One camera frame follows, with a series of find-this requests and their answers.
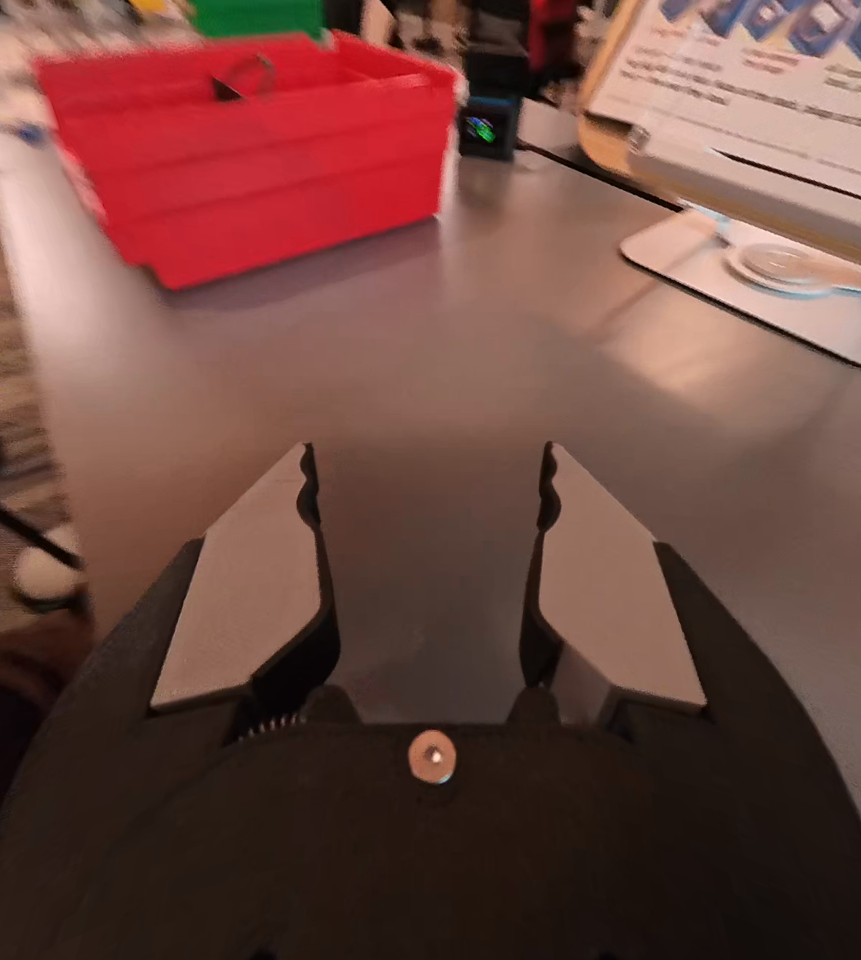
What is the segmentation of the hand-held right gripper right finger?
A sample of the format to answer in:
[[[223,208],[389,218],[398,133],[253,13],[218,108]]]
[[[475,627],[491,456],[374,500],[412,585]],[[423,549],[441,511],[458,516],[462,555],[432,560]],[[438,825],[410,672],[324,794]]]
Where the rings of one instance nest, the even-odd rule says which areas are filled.
[[[626,704],[700,715],[707,696],[651,531],[554,441],[538,494],[525,685],[549,694],[568,727],[606,727]]]

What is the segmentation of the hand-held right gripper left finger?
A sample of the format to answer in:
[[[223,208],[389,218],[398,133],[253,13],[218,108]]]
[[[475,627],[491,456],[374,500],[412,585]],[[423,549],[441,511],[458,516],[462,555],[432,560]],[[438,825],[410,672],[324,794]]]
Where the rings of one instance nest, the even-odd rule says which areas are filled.
[[[314,446],[298,442],[203,535],[149,714],[232,710],[225,741],[304,721],[341,657]]]

